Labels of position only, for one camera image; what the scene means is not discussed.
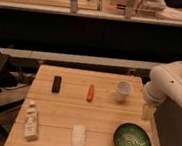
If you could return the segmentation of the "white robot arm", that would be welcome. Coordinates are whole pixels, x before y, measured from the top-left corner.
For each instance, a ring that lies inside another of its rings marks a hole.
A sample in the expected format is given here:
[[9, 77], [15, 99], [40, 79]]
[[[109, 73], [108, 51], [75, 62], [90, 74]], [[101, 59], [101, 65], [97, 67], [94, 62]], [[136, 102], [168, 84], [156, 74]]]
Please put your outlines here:
[[150, 81], [144, 85], [142, 97], [145, 105], [142, 109], [143, 120], [150, 119], [154, 109], [167, 97], [182, 108], [182, 61], [159, 64], [150, 70]]

